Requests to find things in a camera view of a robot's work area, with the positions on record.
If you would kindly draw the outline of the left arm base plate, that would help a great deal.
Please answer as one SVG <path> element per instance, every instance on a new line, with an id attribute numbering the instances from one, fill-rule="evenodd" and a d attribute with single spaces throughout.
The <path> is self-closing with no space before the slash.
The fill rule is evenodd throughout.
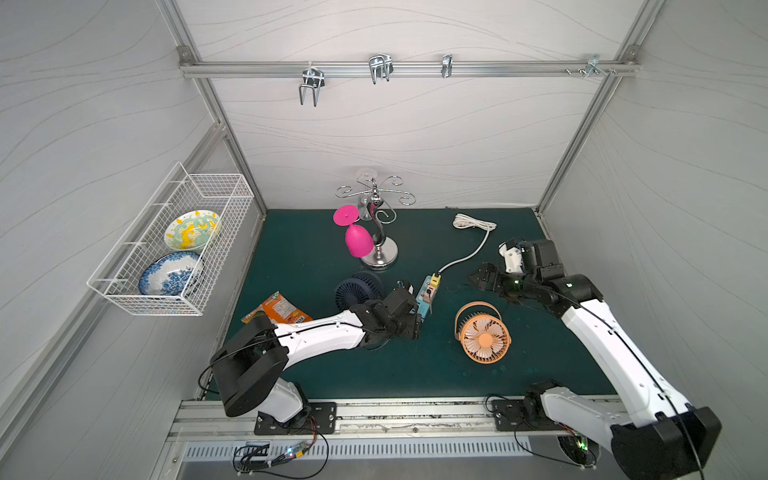
<path id="1" fill-rule="evenodd" d="M 259 413 L 254 426 L 257 436 L 332 434 L 337 419 L 336 402 L 310 402 L 295 417 L 278 422 L 274 417 Z"/>

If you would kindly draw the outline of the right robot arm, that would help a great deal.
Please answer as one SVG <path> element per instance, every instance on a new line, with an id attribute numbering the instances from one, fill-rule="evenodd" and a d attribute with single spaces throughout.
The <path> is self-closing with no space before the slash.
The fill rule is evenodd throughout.
<path id="1" fill-rule="evenodd" d="M 567 274 L 551 240 L 522 241 L 503 268 L 482 264 L 469 282 L 518 303 L 535 300 L 585 346 L 620 398 L 612 407 L 554 381 L 530 387 L 524 406 L 532 423 L 546 417 L 609 451 L 630 479 L 702 474 L 722 424 L 694 406 L 629 338 L 602 293 L 582 274 Z"/>

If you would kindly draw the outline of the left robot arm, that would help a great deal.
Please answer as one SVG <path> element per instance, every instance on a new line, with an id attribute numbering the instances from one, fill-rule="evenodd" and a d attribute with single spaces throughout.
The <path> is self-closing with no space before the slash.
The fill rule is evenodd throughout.
<path id="1" fill-rule="evenodd" d="M 211 357 L 209 366 L 226 416 L 257 411 L 280 424 L 301 426 L 309 403 L 299 386 L 282 378 L 285 370 L 334 351 L 395 338 L 416 340 L 421 325 L 416 297 L 403 287 L 305 323 L 275 323 L 258 312 Z"/>

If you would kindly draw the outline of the teal power strip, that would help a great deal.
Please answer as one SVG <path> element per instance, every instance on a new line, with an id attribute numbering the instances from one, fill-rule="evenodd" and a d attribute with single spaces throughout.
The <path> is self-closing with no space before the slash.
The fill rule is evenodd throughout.
<path id="1" fill-rule="evenodd" d="M 427 275 L 420 287 L 419 293 L 416 296 L 417 312 L 422 320 L 428 318 L 432 311 L 432 304 L 437 293 L 437 289 L 430 288 L 428 282 L 433 274 Z"/>

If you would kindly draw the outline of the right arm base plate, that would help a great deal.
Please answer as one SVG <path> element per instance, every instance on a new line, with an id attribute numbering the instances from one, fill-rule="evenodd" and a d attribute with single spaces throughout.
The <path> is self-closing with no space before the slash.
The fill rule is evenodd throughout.
<path id="1" fill-rule="evenodd" d="M 556 432 L 568 435 L 570 431 L 543 414 L 543 410 L 533 407 L 528 398 L 502 399 L 493 397 L 485 402 L 485 408 L 491 415 L 495 429 L 499 432 L 536 431 Z"/>

